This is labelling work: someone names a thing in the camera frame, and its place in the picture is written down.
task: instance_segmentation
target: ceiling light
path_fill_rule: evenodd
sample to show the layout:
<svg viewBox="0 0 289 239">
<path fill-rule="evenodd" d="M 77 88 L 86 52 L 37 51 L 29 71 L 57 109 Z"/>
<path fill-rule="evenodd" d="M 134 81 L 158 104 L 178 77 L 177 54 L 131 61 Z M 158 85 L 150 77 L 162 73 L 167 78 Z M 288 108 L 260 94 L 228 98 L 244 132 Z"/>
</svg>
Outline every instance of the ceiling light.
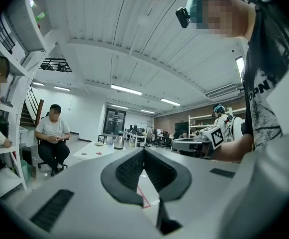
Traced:
<svg viewBox="0 0 289 239">
<path fill-rule="evenodd" d="M 123 106 L 116 106 L 116 105 L 111 105 L 113 107 L 117 107 L 117 108 L 122 108 L 122 109 L 129 109 L 128 107 L 123 107 Z"/>
<path fill-rule="evenodd" d="M 243 71 L 244 66 L 245 66 L 244 58 L 242 56 L 236 58 L 236 63 L 237 63 L 237 66 L 238 66 L 240 79 L 242 79 L 242 71 Z"/>
<path fill-rule="evenodd" d="M 43 83 L 39 83 L 39 82 L 33 82 L 33 84 L 35 84 L 35 85 L 39 85 L 39 86 L 44 86 L 45 84 L 43 84 Z"/>
<path fill-rule="evenodd" d="M 54 86 L 54 88 L 57 89 L 57 90 L 66 90 L 66 91 L 70 91 L 70 89 L 61 88 L 61 87 L 56 87 L 56 86 Z"/>
<path fill-rule="evenodd" d="M 180 104 L 175 103 L 175 102 L 172 102 L 172 101 L 167 100 L 167 99 L 164 99 L 164 98 L 162 98 L 161 101 L 166 102 L 166 103 L 169 103 L 169 104 L 172 104 L 172 105 L 175 105 L 175 106 L 180 106 Z"/>
<path fill-rule="evenodd" d="M 129 92 L 129 93 L 136 94 L 136 95 L 142 95 L 142 92 L 139 92 L 139 91 L 136 91 L 136 90 L 127 89 L 127 88 L 116 86 L 116 85 L 111 85 L 111 88 L 115 89 L 115 90 L 121 90 L 121 91 Z"/>
<path fill-rule="evenodd" d="M 141 110 L 144 113 L 149 113 L 149 114 L 155 114 L 154 112 L 146 111 L 146 110 Z"/>
</svg>

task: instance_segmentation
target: wooden panel wall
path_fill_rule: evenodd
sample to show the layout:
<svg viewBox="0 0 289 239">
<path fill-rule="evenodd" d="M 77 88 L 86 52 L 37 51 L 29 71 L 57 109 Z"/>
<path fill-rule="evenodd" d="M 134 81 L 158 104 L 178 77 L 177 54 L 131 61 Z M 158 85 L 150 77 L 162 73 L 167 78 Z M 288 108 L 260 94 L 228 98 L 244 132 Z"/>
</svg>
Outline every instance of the wooden panel wall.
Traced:
<svg viewBox="0 0 289 239">
<path fill-rule="evenodd" d="M 232 107 L 233 110 L 240 109 L 246 107 L 245 98 L 241 97 L 239 99 L 234 99 L 232 101 L 228 102 L 222 102 L 222 105 L 225 106 L 226 110 L 228 107 Z M 154 118 L 154 129 L 162 129 L 163 131 L 167 131 L 169 133 L 175 132 L 175 123 L 183 121 L 189 121 L 189 116 L 191 117 L 197 117 L 202 115 L 208 115 L 212 112 L 213 105 L 197 108 L 193 110 L 184 111 L 177 114 L 171 114 L 161 117 Z M 242 119 L 245 118 L 245 114 L 238 114 L 238 117 L 241 117 Z M 209 123 L 213 124 L 215 119 L 203 119 L 201 121 L 197 121 L 198 124 L 200 123 Z"/>
</svg>

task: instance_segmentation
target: floor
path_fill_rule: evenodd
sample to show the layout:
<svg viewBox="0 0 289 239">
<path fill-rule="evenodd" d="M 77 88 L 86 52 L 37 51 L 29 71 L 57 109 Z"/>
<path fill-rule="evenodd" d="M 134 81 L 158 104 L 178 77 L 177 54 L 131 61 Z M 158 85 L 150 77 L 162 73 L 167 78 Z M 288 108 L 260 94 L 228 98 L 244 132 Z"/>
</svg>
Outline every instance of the floor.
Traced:
<svg viewBox="0 0 289 239">
<path fill-rule="evenodd" d="M 68 167 L 70 167 L 78 162 L 82 162 L 81 160 L 74 158 L 73 154 L 78 150 L 80 150 L 81 148 L 85 147 L 89 143 L 78 140 L 77 135 L 72 135 L 66 144 L 69 147 L 71 153 L 65 160 L 65 164 L 67 164 Z M 125 141 L 124 146 L 126 149 L 134 148 L 129 146 L 128 144 L 129 142 Z M 152 148 L 157 149 L 158 151 L 171 151 L 170 149 L 165 150 L 161 149 L 160 147 L 159 148 L 152 147 Z M 42 162 L 42 160 L 38 156 L 38 149 L 36 146 L 32 147 L 32 160 L 33 165 L 36 167 L 37 163 Z M 36 178 L 29 179 L 29 182 L 27 183 L 28 187 L 27 191 L 24 191 L 22 185 L 19 185 L 18 187 L 14 188 L 10 192 L 2 196 L 0 199 L 5 201 L 12 208 L 16 208 L 26 198 L 28 194 L 34 192 L 35 189 L 43 185 L 45 181 L 51 178 L 50 172 L 51 168 L 48 165 L 42 165 L 41 169 L 36 169 Z M 153 225 L 156 225 L 156 219 L 158 215 L 159 202 L 160 202 L 159 194 L 156 192 L 145 170 L 142 172 L 139 178 L 137 193 L 143 197 L 144 214 L 153 223 Z"/>
</svg>

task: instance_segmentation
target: hand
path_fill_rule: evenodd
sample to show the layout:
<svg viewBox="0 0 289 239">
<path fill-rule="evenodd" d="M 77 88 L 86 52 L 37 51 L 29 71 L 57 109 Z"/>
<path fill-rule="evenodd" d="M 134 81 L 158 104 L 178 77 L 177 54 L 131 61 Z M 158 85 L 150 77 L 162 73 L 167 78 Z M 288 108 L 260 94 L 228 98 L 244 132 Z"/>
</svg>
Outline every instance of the hand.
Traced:
<svg viewBox="0 0 289 239">
<path fill-rule="evenodd" d="M 3 143 L 3 146 L 4 146 L 4 148 L 10 148 L 11 147 L 11 141 L 8 140 L 6 137 L 5 137 L 5 141 Z"/>
<path fill-rule="evenodd" d="M 51 141 L 51 142 L 57 141 L 57 136 L 51 135 L 51 136 L 47 137 L 47 141 Z"/>
</svg>

